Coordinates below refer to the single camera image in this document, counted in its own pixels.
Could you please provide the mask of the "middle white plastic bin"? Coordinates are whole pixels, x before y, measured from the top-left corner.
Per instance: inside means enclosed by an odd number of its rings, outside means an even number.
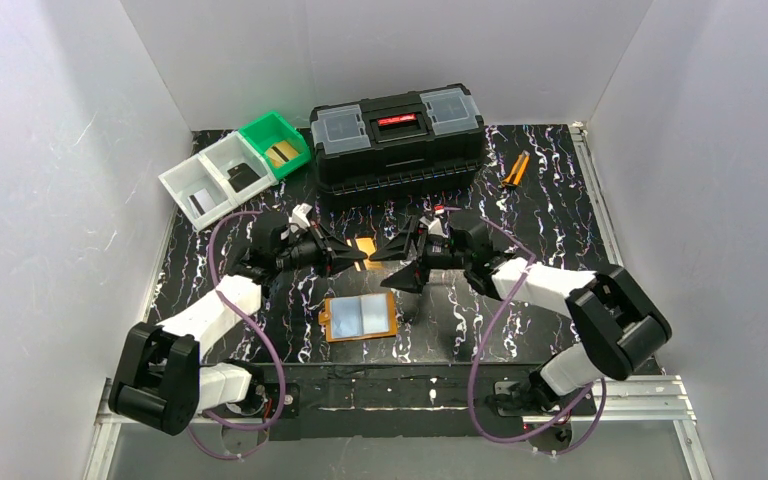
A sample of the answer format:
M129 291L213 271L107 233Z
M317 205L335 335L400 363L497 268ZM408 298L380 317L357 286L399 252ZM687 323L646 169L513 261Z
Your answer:
M238 131L222 137L199 155L236 206L278 183L268 161Z

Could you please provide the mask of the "orange utility knife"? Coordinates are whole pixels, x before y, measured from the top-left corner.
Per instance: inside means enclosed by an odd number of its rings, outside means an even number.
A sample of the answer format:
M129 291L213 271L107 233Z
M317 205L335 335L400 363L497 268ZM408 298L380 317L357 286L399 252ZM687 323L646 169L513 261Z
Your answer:
M515 189L518 188L523 181L523 178L525 177L525 172L527 170L529 161L530 161L530 153L528 151L522 151L516 161L514 162L514 165L509 170L506 177L504 177L500 184L503 188L506 189Z

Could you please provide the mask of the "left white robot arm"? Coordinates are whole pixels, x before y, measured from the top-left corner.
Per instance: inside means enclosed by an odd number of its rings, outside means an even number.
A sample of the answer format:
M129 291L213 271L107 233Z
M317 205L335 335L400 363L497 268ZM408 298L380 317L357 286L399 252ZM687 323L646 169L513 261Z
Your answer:
M256 212L251 240L237 249L218 274L215 255L207 254L214 281L211 291L182 312L157 324L133 326L126 335L108 395L109 409L168 435L178 435L199 414L212 415L224 404L259 400L281 415L286 376L274 344L254 320L275 281L285 272L309 269L329 277L366 259L365 252L311 219L302 203L290 215ZM238 323L247 323L266 347L277 373L275 397L269 397L263 370L240 360L214 364L205 355Z

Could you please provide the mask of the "silver white credit card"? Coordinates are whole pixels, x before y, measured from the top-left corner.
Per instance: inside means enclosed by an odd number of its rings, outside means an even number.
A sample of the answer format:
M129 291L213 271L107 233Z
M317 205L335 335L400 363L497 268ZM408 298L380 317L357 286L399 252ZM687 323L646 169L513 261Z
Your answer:
M200 189L188 196L188 201L193 212L198 216L204 216L216 207L216 203L211 192L206 189Z

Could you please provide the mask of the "green plastic bin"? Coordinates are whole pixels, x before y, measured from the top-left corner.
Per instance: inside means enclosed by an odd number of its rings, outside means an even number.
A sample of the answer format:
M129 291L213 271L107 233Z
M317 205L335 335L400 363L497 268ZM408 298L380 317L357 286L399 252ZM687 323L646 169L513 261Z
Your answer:
M311 160L310 150L302 134L277 112L271 111L262 115L239 128L238 132L266 161L269 171L277 181L281 181ZM271 165L266 150L274 143L282 140L287 140L299 152L299 156L287 166L276 169Z

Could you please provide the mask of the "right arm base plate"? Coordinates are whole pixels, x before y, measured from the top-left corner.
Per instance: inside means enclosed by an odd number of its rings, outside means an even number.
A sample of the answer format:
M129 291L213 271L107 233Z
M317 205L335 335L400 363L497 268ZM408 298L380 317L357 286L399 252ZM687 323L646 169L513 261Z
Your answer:
M483 399L483 404L500 417L549 416L571 405L580 393L585 397L573 406L570 415L592 415L597 405L593 399L593 384L579 388L561 397L550 394L547 387L531 388L528 380L497 381L492 392Z

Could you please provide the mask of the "left white plastic bin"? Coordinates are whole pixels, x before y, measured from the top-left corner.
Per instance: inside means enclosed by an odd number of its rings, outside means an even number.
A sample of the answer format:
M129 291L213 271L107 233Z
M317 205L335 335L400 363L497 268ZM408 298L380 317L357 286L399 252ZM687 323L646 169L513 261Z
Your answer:
M220 188L199 154L163 172L158 179L196 231L208 228L233 209L232 200ZM203 188L211 192L216 207L198 217L191 209L188 196Z

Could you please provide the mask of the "white plastic bin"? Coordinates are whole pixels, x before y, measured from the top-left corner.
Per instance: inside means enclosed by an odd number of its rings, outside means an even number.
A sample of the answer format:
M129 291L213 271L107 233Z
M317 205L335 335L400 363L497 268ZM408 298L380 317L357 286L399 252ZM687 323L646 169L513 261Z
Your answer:
M268 161L238 131L222 137L199 155L236 206L278 183Z
M233 209L232 200L220 188L199 154L163 172L158 179L196 231L208 228ZM191 209L188 196L203 188L211 192L216 207L198 217Z

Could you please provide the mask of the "aluminium frame rail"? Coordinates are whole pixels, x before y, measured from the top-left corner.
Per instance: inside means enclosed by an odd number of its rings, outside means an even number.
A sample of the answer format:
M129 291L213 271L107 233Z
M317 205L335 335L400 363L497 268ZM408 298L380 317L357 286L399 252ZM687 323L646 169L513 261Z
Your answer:
M518 155L531 155L522 184L503 188ZM471 209L491 221L494 241L523 244L556 267L582 270L616 260L599 206L585 130L575 125L499 125L486 129L485 163L472 183L451 189L360 205L321 198L306 166L247 202L247 211L288 212L310 202L333 232L383 244L409 216L437 204ZM256 319L274 343L289 383L301 388L296 418L281 418L276 441L363 436L463 437L475 430L466 410L470 361L481 356L476 390L487 395L497 381L515 381L573 344L577 332L559 314L523 304L504 315L479 296L463 275L435 272L421 294L396 295L398 333L383 339L328 343L315 323L327 298L373 293L392 273L357 271L330 279L311 270L279 278Z

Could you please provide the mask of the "black toolbox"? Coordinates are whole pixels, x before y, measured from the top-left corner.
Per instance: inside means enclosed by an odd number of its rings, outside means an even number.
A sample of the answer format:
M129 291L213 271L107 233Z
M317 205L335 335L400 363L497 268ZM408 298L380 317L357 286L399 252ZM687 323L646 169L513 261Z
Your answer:
M360 205L468 187L485 163L484 118L461 83L310 114L321 198Z

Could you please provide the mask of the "orange card holder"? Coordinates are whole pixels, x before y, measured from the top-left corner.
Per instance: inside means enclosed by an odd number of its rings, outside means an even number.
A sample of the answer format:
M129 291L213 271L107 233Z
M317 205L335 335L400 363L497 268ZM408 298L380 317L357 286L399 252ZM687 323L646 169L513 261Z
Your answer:
M399 330L391 292L327 298L318 322L329 343L390 337Z

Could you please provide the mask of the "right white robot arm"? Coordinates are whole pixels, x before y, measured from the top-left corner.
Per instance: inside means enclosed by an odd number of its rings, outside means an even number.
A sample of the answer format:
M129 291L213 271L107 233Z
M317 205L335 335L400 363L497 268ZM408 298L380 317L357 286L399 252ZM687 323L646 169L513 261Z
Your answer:
M407 261L382 281L386 288L420 293L432 271L460 270L478 294L569 318L578 342L531 372L516 398L549 404L604 377L625 380L671 339L670 324L624 267L548 266L496 247L490 228L472 211L455 210L446 223L414 215L371 259Z

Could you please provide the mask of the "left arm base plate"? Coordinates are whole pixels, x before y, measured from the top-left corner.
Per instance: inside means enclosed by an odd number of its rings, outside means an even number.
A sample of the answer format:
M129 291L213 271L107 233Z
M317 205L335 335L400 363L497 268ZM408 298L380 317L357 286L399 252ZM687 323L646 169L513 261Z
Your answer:
M296 418L300 410L301 388L297 383L288 383L285 395L279 395L278 383L255 383L247 396L240 401L224 403L212 407L211 411L223 417L270 419L278 409L278 401L283 401L281 418Z

